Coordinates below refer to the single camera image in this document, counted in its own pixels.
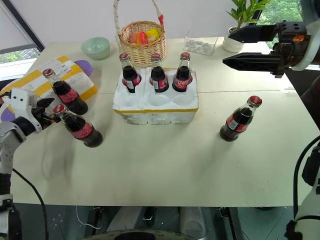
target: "soda bottle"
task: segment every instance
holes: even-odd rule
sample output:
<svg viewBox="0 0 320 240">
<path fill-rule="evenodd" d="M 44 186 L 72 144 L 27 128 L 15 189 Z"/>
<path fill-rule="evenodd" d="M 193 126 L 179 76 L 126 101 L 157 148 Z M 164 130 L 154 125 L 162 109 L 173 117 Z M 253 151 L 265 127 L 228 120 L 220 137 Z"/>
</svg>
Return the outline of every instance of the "soda bottle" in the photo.
<svg viewBox="0 0 320 240">
<path fill-rule="evenodd" d="M 58 77 L 51 68 L 45 69 L 42 74 L 48 79 L 55 94 L 70 111 L 78 115 L 83 115 L 88 111 L 88 105 L 81 99 L 79 94 L 66 81 Z"/>
<path fill-rule="evenodd" d="M 180 65 L 176 71 L 172 87 L 177 92 L 185 92 L 188 84 L 192 82 L 192 76 L 189 68 L 190 53 L 181 53 L 180 60 Z"/>
<path fill-rule="evenodd" d="M 141 81 L 141 76 L 137 73 L 136 69 L 132 66 L 130 62 L 130 57 L 127 53 L 121 53 L 120 61 L 122 64 L 122 72 L 123 72 L 123 79 L 122 83 L 126 86 L 129 93 L 136 92 L 136 86 Z"/>
<path fill-rule="evenodd" d="M 168 78 L 161 66 L 161 58 L 159 53 L 151 55 L 152 70 L 150 83 L 153 85 L 156 93 L 163 93 L 169 88 Z"/>
<path fill-rule="evenodd" d="M 236 109 L 226 120 L 220 129 L 220 136 L 228 142 L 232 142 L 244 132 L 254 117 L 256 109 L 262 104 L 262 99 L 258 96 L 251 96 L 246 104 Z"/>
<path fill-rule="evenodd" d="M 82 116 L 79 116 L 64 104 L 54 107 L 53 113 L 59 116 L 64 123 L 66 129 L 76 138 L 83 141 L 84 145 L 90 148 L 98 147 L 102 141 L 102 135 L 94 126 L 87 122 Z"/>
</svg>

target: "white table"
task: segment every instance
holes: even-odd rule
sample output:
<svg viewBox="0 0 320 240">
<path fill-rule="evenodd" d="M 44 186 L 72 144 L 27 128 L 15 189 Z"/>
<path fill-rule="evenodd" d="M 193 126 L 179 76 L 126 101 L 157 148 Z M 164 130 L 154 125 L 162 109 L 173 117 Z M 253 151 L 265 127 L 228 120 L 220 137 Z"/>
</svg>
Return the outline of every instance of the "white table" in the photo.
<svg viewBox="0 0 320 240">
<path fill-rule="evenodd" d="M 182 43 L 168 41 L 165 66 L 179 62 L 181 48 L 177 44 L 173 50 L 178 42 Z M 72 60 L 87 59 L 79 46 L 52 43 L 35 65 L 63 52 Z M 281 80 L 269 73 L 240 73 L 220 64 L 221 58 L 229 55 L 219 44 L 213 56 L 192 54 L 200 107 L 186 125 L 125 123 L 112 110 L 112 92 L 120 70 L 118 54 L 113 51 L 107 59 L 91 60 L 96 72 L 92 80 L 97 85 L 100 82 L 100 89 L 87 101 L 89 111 L 84 117 L 102 133 L 102 145 L 85 147 L 62 124 L 54 124 L 28 137 L 15 153 L 14 167 L 37 187 L 46 204 L 292 205 L 297 158 L 319 130 L 294 90 L 282 90 Z M 228 79 L 222 78 L 222 72 Z M 233 78 L 237 73 L 241 82 Z M 260 77 L 246 77 L 252 74 Z M 235 142 L 222 140 L 220 127 L 251 95 L 260 96 L 263 103 L 247 131 Z M 38 203 L 28 185 L 12 176 L 14 201 Z M 299 199 L 309 190 L 300 180 Z"/>
</svg>

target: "clear plastic box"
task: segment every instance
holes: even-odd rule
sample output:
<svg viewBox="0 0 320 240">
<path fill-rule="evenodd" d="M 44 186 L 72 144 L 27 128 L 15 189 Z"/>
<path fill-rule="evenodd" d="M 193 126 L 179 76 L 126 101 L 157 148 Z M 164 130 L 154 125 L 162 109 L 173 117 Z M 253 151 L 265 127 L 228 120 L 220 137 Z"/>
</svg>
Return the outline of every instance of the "clear plastic box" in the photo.
<svg viewBox="0 0 320 240">
<path fill-rule="evenodd" d="M 184 36 L 184 50 L 188 52 L 212 55 L 218 40 L 218 34 L 214 32 L 201 32 L 190 29 Z"/>
</svg>

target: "cable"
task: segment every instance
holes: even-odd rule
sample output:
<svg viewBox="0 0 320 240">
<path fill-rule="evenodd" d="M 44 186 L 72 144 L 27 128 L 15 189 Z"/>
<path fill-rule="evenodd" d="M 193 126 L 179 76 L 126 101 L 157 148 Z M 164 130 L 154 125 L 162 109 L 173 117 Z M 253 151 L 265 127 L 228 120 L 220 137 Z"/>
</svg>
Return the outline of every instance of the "cable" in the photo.
<svg viewBox="0 0 320 240">
<path fill-rule="evenodd" d="M 89 223 L 83 223 L 83 222 L 79 219 L 79 215 L 78 215 L 78 205 L 75 206 L 75 210 L 76 210 L 76 217 L 78 218 L 79 223 L 81 223 L 82 225 L 87 225 L 87 226 L 90 226 L 90 227 L 92 227 L 93 229 L 97 229 L 97 230 L 101 229 L 101 228 L 104 226 L 104 225 L 102 224 L 100 227 L 95 227 L 95 226 L 92 226 L 92 225 L 89 224 Z"/>
<path fill-rule="evenodd" d="M 296 162 L 295 168 L 294 168 L 294 174 L 293 174 L 293 217 L 295 218 L 298 212 L 298 174 L 299 174 L 299 168 L 302 163 L 302 160 L 304 159 L 306 153 L 308 150 L 317 142 L 320 140 L 320 136 L 317 136 L 315 139 L 313 139 L 302 151 L 300 157 L 298 158 L 298 161 Z"/>
<path fill-rule="evenodd" d="M 44 203 L 42 197 L 40 196 L 40 194 L 39 194 L 38 190 L 36 189 L 36 187 L 28 179 L 26 179 L 20 172 L 18 172 L 14 168 L 13 168 L 12 171 L 15 172 L 15 174 L 17 174 L 20 178 L 22 178 L 27 184 L 29 184 L 29 186 L 33 189 L 33 191 L 35 192 L 36 196 L 40 200 L 41 207 L 42 207 L 43 218 L 44 218 L 45 240 L 49 240 L 48 217 L 47 217 L 46 206 L 45 206 L 45 203 Z"/>
</svg>

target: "white flower pot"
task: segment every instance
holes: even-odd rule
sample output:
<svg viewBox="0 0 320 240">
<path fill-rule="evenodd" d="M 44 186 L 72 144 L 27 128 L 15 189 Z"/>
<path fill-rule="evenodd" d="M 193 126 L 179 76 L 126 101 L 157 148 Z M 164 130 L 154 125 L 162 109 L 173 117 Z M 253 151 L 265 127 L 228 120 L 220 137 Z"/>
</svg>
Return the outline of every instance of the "white flower pot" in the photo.
<svg viewBox="0 0 320 240">
<path fill-rule="evenodd" d="M 237 53 L 237 52 L 240 52 L 242 50 L 242 48 L 244 47 L 244 43 L 236 41 L 236 40 L 233 40 L 232 38 L 229 38 L 229 34 L 227 34 L 227 35 L 224 36 L 222 47 L 227 52 Z"/>
</svg>

